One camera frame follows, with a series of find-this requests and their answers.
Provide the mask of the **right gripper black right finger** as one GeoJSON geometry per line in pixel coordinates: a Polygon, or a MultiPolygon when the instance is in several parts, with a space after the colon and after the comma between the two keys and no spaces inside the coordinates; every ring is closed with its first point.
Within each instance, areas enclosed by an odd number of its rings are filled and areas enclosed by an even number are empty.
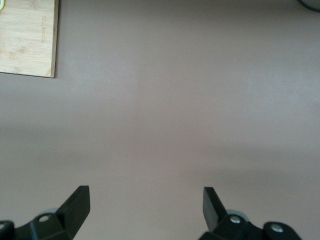
{"type": "Polygon", "coordinates": [[[213,187],[203,189],[202,212],[208,231],[199,240],[300,240],[285,223],[269,221],[259,228],[243,213],[227,211],[213,187]]]}

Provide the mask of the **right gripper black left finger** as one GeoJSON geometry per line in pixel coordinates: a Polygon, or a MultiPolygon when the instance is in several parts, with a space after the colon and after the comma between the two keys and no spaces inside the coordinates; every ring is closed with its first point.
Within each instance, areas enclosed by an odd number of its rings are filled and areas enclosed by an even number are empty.
{"type": "Polygon", "coordinates": [[[47,210],[16,227],[0,220],[0,240],[73,240],[90,213],[90,188],[79,186],[57,209],[47,210]]]}

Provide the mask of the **brown table cover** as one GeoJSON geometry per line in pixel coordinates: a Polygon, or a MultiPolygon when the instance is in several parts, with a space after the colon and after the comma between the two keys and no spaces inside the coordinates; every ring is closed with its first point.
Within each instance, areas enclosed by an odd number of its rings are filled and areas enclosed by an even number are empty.
{"type": "Polygon", "coordinates": [[[54,78],[0,73],[0,220],[80,185],[75,240],[198,240],[203,188],[320,240],[320,12],[61,0],[54,78]]]}

